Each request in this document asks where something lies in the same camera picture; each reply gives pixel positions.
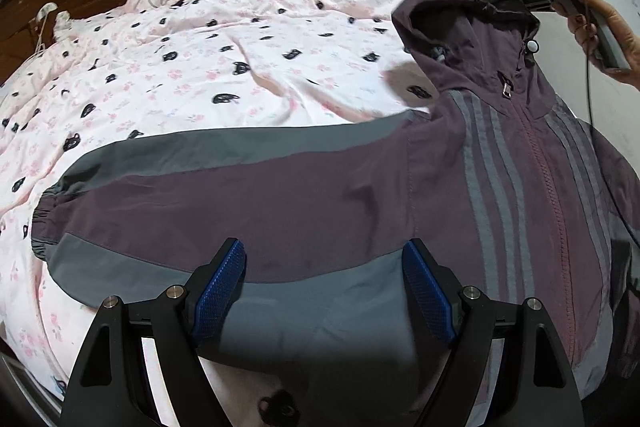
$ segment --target headboard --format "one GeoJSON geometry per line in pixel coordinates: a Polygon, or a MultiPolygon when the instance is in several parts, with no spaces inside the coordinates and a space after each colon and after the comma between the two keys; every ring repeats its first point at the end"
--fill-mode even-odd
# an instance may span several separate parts
{"type": "Polygon", "coordinates": [[[60,11],[74,19],[84,19],[122,6],[126,0],[2,0],[0,2],[0,85],[35,51],[40,26],[36,14],[46,3],[58,10],[49,14],[43,32],[46,46],[53,44],[53,26],[60,11]]]}

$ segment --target hand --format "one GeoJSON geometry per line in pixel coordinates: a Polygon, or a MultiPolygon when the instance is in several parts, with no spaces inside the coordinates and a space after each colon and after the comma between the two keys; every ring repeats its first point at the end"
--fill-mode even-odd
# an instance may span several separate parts
{"type": "MultiPolygon", "coordinates": [[[[611,4],[603,0],[578,1],[586,3],[591,10],[599,12],[606,19],[613,36],[622,48],[626,61],[629,63],[630,70],[603,70],[603,72],[614,80],[630,84],[640,90],[640,38],[633,33],[611,4]]],[[[574,34],[575,40],[580,44],[585,54],[589,55],[591,63],[601,68],[602,65],[593,56],[593,52],[598,47],[596,26],[594,24],[587,26],[587,19],[584,15],[569,16],[564,8],[557,3],[553,3],[552,7],[557,13],[567,18],[569,31],[574,34]]]]}

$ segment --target purple jacket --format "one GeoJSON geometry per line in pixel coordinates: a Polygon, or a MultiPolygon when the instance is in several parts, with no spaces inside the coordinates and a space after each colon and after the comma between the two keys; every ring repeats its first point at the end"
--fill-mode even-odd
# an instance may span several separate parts
{"type": "MultiPolygon", "coordinates": [[[[412,237],[492,299],[540,298],[583,396],[607,363],[628,375],[640,359],[640,253],[589,130],[527,51],[538,20],[484,0],[405,0],[392,19],[440,93],[430,115],[110,144],[43,194],[34,253],[95,306],[153,298],[240,238],[241,295],[201,353],[279,374],[304,425],[411,423],[428,397],[447,350],[404,293],[400,251],[412,237]]],[[[596,139],[640,230],[638,178],[596,139]]],[[[478,421],[499,355],[496,343],[478,421]]]]}

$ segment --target pink and white blanket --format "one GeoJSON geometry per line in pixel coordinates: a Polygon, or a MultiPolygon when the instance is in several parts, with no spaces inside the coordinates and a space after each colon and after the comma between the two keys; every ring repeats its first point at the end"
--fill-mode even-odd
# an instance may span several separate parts
{"type": "MultiPolygon", "coordinates": [[[[56,44],[0,89],[0,335],[40,383],[62,397],[94,317],[31,251],[42,192],[90,150],[141,133],[428,110],[436,92],[390,20],[400,1],[128,0],[88,20],[58,17],[56,44]]],[[[152,341],[145,354],[161,419],[177,425],[152,341]]],[[[257,400],[278,382],[203,366],[234,425],[260,425],[257,400]]]]}

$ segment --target white wall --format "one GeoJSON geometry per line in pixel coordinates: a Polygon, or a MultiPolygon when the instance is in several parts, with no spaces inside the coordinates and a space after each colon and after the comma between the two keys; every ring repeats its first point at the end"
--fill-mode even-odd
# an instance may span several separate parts
{"type": "MultiPolygon", "coordinates": [[[[640,34],[638,0],[606,0],[613,4],[640,34]]],[[[585,87],[585,60],[566,20],[551,13],[539,13],[542,22],[536,40],[540,51],[536,60],[558,94],[583,120],[588,120],[585,87]]],[[[591,68],[593,118],[601,131],[640,173],[640,92],[623,86],[591,68]]]]}

